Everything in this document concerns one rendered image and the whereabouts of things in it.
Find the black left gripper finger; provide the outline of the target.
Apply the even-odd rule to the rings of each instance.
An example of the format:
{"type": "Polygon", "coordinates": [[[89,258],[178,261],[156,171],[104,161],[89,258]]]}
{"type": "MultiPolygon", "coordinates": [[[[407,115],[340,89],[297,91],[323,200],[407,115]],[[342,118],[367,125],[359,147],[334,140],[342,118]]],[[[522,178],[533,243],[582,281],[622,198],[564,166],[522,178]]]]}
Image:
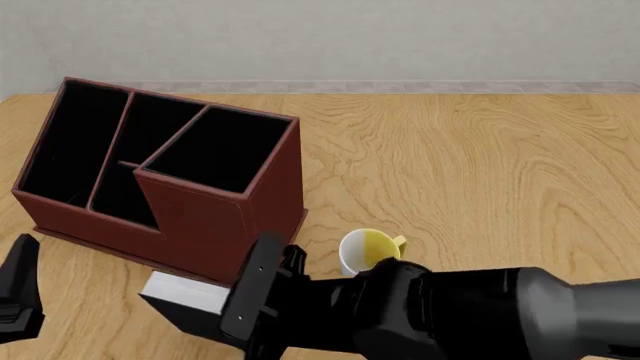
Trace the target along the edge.
{"type": "Polygon", "coordinates": [[[39,249],[40,243],[33,236],[18,236],[0,266],[0,302],[41,305],[37,281],[39,249]]]}

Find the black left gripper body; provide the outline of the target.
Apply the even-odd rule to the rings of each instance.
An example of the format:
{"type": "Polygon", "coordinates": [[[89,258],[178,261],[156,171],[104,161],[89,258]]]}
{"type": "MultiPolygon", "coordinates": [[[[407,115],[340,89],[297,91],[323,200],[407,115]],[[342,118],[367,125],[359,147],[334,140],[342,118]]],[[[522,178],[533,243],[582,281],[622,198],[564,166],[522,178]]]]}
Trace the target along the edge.
{"type": "Polygon", "coordinates": [[[41,305],[0,298],[0,344],[37,338],[44,319],[41,305]]]}

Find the black book with white pages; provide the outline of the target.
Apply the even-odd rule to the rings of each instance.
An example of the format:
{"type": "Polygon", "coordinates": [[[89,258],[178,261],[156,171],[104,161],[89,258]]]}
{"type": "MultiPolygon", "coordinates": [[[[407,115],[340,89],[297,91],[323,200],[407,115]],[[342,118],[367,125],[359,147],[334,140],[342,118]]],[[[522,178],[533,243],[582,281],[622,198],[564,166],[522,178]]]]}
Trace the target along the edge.
{"type": "Polygon", "coordinates": [[[181,332],[245,350],[245,341],[220,329],[229,293],[227,287],[153,271],[139,296],[181,332]]]}

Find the red-brown desk caddy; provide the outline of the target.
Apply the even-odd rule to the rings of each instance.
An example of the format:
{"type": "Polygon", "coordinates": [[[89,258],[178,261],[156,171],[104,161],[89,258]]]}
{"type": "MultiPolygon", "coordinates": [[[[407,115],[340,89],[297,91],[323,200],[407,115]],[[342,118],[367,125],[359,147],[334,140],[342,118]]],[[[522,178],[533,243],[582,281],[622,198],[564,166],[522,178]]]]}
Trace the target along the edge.
{"type": "Polygon", "coordinates": [[[304,221],[300,121],[68,77],[12,193],[40,233],[231,284],[304,221]]]}

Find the flat black plate on stalk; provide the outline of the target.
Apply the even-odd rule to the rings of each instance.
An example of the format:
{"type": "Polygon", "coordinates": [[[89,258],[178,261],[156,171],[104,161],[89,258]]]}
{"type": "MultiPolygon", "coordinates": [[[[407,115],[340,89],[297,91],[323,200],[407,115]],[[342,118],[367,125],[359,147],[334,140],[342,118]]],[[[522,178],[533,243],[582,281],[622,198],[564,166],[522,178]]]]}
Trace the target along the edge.
{"type": "Polygon", "coordinates": [[[282,317],[294,283],[305,278],[307,254],[281,237],[259,234],[222,311],[220,329],[232,338],[249,341],[258,324],[282,317]]]}

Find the white and yellow mug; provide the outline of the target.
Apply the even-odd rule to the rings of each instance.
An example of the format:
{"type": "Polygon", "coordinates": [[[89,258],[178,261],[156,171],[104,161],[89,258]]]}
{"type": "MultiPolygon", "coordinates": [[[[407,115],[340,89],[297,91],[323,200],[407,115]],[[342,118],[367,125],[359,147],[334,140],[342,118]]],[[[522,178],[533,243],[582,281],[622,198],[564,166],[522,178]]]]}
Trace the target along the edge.
{"type": "Polygon", "coordinates": [[[348,233],[339,245],[341,274],[352,277],[390,257],[401,259],[407,248],[404,236],[388,236],[380,230],[358,229],[348,233]]]}

